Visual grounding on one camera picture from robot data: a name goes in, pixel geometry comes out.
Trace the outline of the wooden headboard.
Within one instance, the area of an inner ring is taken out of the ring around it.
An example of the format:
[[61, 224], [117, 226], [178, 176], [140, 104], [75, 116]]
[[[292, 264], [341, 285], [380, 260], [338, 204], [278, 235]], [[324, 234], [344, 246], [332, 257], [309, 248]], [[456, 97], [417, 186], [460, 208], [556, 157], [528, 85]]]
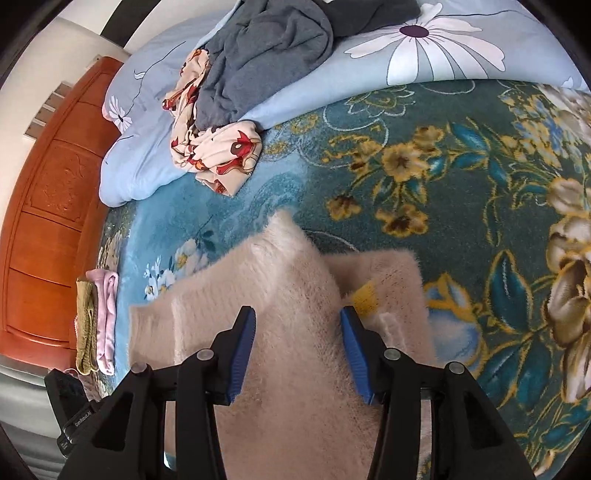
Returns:
[[65, 96], [19, 175], [1, 232], [1, 353], [73, 367], [76, 280], [94, 268], [107, 207], [100, 166], [119, 136], [102, 115], [121, 62], [103, 57]]

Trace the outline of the pink folded garment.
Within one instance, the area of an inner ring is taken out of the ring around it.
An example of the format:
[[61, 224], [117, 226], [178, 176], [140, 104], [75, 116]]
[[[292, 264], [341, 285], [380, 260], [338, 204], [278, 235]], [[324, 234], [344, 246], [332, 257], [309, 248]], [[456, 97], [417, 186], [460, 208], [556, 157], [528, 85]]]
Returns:
[[97, 293], [97, 365], [104, 375], [112, 376], [115, 373], [116, 297], [119, 276], [114, 271], [93, 269], [86, 272], [86, 278], [94, 284]]

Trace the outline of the beige fuzzy sweater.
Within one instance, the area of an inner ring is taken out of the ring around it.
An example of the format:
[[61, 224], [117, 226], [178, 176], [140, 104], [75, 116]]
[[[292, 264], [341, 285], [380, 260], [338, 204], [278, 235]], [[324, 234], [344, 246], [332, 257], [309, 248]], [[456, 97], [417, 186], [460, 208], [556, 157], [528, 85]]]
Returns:
[[287, 212], [211, 266], [129, 310], [128, 357], [178, 364], [242, 306], [256, 337], [242, 392], [216, 422], [231, 479], [363, 479], [380, 425], [353, 385], [339, 311], [415, 361], [436, 360], [423, 281], [406, 249], [322, 254]]

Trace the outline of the blue floral bed blanket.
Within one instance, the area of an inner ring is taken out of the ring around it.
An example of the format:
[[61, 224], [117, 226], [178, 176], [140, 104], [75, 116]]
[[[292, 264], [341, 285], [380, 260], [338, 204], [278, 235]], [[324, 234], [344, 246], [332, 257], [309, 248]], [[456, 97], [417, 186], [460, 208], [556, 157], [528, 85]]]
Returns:
[[127, 311], [287, 209], [327, 253], [407, 248], [444, 361], [469, 366], [535, 475], [590, 475], [590, 97], [485, 80], [356, 95], [263, 134], [232, 198], [191, 176], [113, 209], [99, 263]]

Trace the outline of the light blue floral duvet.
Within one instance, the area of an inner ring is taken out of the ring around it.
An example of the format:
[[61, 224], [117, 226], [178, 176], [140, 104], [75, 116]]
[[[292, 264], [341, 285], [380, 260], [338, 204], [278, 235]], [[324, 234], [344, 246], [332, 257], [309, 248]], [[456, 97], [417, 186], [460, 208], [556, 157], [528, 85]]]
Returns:
[[[507, 79], [589, 90], [550, 29], [518, 1], [423, 1], [418, 18], [335, 43], [304, 79], [256, 103], [246, 117], [269, 129], [332, 102], [415, 82]], [[109, 207], [151, 196], [179, 178], [161, 107], [190, 50], [204, 46], [235, 6], [177, 23], [140, 47], [111, 81], [104, 117], [120, 137], [101, 166], [99, 198]]]

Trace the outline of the white black wardrobe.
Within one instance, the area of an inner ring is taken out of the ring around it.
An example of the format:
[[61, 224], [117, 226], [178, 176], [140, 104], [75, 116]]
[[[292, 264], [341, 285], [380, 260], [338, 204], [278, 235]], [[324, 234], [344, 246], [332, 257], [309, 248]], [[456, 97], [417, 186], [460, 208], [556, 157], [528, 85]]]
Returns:
[[7, 80], [35, 36], [56, 18], [134, 51], [176, 23], [225, 13], [232, 5], [231, 1], [3, 1], [1, 80]]

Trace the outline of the cream red patterned garment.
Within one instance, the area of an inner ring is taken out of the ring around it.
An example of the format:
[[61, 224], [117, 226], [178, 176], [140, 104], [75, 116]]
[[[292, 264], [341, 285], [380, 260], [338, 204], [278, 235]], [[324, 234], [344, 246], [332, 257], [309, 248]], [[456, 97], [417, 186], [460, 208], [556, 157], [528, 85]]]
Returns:
[[233, 197], [256, 168], [263, 144], [252, 121], [197, 128], [197, 99], [210, 70], [206, 50], [192, 50], [175, 87], [164, 96], [162, 109], [173, 117], [169, 150], [176, 168], [193, 174], [212, 191]]

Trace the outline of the olive green folded knit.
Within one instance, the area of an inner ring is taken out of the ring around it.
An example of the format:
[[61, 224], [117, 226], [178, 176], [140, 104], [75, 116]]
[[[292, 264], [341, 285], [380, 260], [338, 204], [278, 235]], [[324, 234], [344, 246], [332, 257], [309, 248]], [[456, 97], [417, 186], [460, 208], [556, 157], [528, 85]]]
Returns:
[[86, 278], [76, 280], [76, 369], [81, 375], [98, 371], [97, 290]]

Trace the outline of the grey blue garment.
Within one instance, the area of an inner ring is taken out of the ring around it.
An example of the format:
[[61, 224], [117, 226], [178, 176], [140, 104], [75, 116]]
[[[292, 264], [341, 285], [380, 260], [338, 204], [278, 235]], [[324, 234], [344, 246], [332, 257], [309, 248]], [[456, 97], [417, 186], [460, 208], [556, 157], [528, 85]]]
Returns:
[[336, 40], [418, 17], [416, 1], [242, 1], [204, 44], [194, 123], [235, 123], [332, 55]]

